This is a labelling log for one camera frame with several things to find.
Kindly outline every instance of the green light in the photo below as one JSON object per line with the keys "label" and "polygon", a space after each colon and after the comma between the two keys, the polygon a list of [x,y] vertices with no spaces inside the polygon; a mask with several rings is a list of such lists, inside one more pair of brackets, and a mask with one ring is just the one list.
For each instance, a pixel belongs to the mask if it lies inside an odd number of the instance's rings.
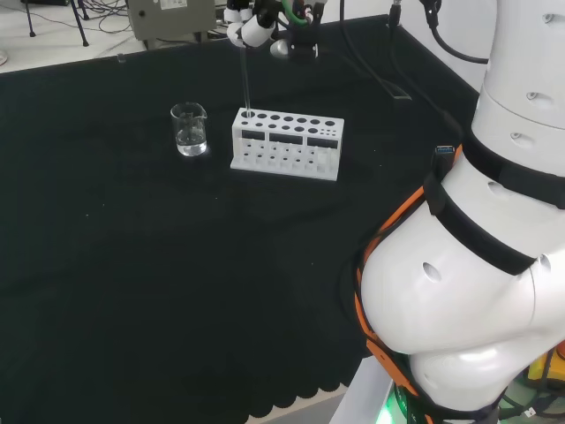
{"label": "green light", "polygon": [[380,410],[379,418],[375,424],[395,424],[392,421],[392,415],[386,406]]}

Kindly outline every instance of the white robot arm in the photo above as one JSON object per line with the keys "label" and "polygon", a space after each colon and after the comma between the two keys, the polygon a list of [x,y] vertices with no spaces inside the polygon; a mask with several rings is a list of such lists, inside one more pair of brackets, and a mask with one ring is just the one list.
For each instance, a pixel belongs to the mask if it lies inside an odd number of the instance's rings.
{"label": "white robot arm", "polygon": [[563,45],[564,2],[498,0],[463,152],[367,251],[360,319],[452,411],[496,405],[565,339]]}
{"label": "white robot arm", "polygon": [[[272,40],[277,23],[294,32],[318,26],[327,1],[306,0],[298,5],[291,4],[290,0],[258,0],[253,6],[252,14],[248,16],[248,11],[251,10],[248,8],[249,0],[231,0],[232,6],[229,4],[228,8],[232,9],[226,9],[224,13],[224,20],[230,22],[227,35],[239,48],[258,48]],[[280,13],[286,14],[289,24],[280,20]],[[275,50],[284,43],[285,40],[280,40]]]}

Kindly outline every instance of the white floor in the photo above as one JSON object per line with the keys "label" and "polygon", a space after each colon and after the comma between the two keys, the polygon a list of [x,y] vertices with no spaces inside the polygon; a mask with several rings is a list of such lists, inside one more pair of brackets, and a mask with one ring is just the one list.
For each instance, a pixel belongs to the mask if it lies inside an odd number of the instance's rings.
{"label": "white floor", "polygon": [[[43,6],[30,4],[30,12],[45,18],[76,26],[71,6]],[[117,53],[132,53],[144,50],[142,42],[133,36],[131,30],[118,34],[85,30],[88,47],[82,46],[78,28],[49,22],[32,15],[36,36],[29,36],[25,6],[19,0],[0,0],[0,49],[8,54],[8,61],[0,66],[0,72],[12,72],[50,64],[77,62]],[[96,13],[88,11],[90,18]],[[98,29],[98,19],[81,21],[84,28]],[[102,28],[116,31],[129,25],[127,17],[112,16],[102,22]]]}

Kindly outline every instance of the orange strap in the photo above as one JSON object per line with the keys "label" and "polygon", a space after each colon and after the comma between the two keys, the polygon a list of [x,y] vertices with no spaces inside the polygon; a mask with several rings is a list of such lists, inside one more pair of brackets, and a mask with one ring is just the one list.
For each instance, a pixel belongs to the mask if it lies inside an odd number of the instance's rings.
{"label": "orange strap", "polygon": [[[459,158],[462,152],[463,152],[463,145],[457,148],[455,161]],[[387,221],[385,221],[385,223],[381,226],[379,230],[379,234],[373,240],[371,240],[371,242],[367,245],[365,249],[365,253],[363,255],[364,264],[366,264],[367,260],[369,259],[369,256],[374,251],[374,249],[377,248],[377,245],[380,243],[381,240],[380,233],[386,230],[387,228],[390,228],[390,226],[394,225],[396,221],[398,221],[398,219],[400,219],[404,215],[404,213],[423,195],[424,195],[424,187],[420,187],[412,196],[408,198],[407,201],[405,201],[402,204],[400,208],[398,208],[395,211],[394,214],[392,214],[392,216]],[[361,287],[361,271],[359,269],[357,270],[357,282],[358,282],[358,286]],[[394,380],[397,386],[404,387],[413,396],[418,396],[418,392],[416,391],[416,389],[414,389],[410,380],[406,377],[406,375],[402,373],[400,368],[398,368],[398,366],[390,358],[390,356],[388,356],[388,354],[379,347],[379,342],[378,342],[379,338],[375,333],[373,333],[369,329],[369,326],[365,321],[363,308],[361,307],[361,302],[357,294],[355,295],[355,309],[357,311],[357,317],[359,319],[359,323],[361,324],[361,328],[363,329],[363,332],[367,336],[366,344],[369,351],[371,351],[371,353],[380,362],[383,368],[385,368],[388,375],[390,375],[390,377]],[[426,421],[428,424],[433,424],[432,418],[428,415],[426,415]]]}

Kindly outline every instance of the black tablecloth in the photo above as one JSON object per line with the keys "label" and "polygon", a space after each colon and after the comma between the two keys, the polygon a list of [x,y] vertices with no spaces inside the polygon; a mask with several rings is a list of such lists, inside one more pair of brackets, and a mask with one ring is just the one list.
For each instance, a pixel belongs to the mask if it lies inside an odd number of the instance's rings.
{"label": "black tablecloth", "polygon": [[[367,355],[340,267],[449,134],[338,59],[263,51],[252,106],[344,118],[339,178],[233,171],[237,52],[212,44],[0,79],[4,422],[242,423],[348,384]],[[177,152],[176,99],[207,109],[207,155]]]}

